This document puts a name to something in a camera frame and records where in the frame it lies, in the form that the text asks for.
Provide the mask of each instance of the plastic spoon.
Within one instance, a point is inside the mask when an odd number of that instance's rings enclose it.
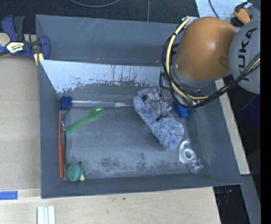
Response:
[[[65,130],[66,135],[69,135],[70,133],[78,129],[81,125],[83,125],[85,122],[89,121],[90,119],[98,119],[103,114],[103,112],[104,112],[104,108],[101,106],[92,109],[87,116],[75,122],[74,124],[68,126]]]

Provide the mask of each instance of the wooden table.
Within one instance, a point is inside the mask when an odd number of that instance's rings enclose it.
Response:
[[[0,44],[5,45],[8,41],[7,35],[0,33]],[[18,200],[0,201],[0,223],[34,224],[36,223],[37,207],[51,205],[55,206],[57,224],[221,223],[211,187],[41,199],[39,110],[35,106],[28,105],[31,98],[38,97],[37,86],[35,86],[36,65],[33,61],[23,57],[11,57],[10,55],[0,57],[0,72],[6,72],[7,68],[9,70],[4,76],[6,82],[1,82],[4,77],[2,73],[0,74],[0,190],[13,189],[14,186],[20,186],[21,189],[18,191]],[[223,81],[216,82],[216,85],[222,86]],[[6,100],[6,102],[10,102],[6,105],[3,102],[5,97],[1,97],[3,92],[6,96],[16,97],[16,99]],[[242,175],[250,174],[229,99],[225,94],[220,97],[220,100],[240,173]],[[28,129],[27,126],[32,126],[34,129]],[[30,137],[31,140],[23,139],[23,136]]]

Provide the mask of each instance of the green ball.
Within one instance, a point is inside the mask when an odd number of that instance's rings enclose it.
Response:
[[[72,163],[68,166],[67,178],[71,182],[76,182],[82,174],[83,171],[81,170],[80,166],[77,163]]]

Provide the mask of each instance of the orange stick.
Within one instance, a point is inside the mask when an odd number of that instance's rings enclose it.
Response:
[[[57,127],[57,136],[58,136],[58,151],[59,151],[59,167],[60,167],[60,177],[64,178],[65,173],[64,173],[64,156],[63,156],[63,147],[62,147],[62,142],[61,142],[61,111],[59,111],[59,122],[58,122],[58,127]]]

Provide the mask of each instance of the cable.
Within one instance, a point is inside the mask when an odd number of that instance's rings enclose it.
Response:
[[[210,7],[212,8],[212,11],[213,13],[215,14],[216,17],[220,18],[217,14],[217,12],[215,11],[214,7],[212,6],[212,3],[211,3],[211,0],[208,0],[209,1],[209,4],[210,4]]]
[[[111,6],[111,5],[116,4],[117,2],[119,2],[119,1],[121,1],[121,0],[116,0],[116,1],[114,1],[114,2],[112,2],[112,3],[106,4],[106,5],[100,5],[100,6],[86,5],[86,4],[83,4],[83,3],[76,2],[76,1],[74,1],[74,0],[69,0],[69,1],[71,1],[71,2],[73,2],[73,3],[75,3],[75,4],[77,4],[77,5],[83,6],[83,7],[101,8],[101,7],[109,7],[109,6]]]

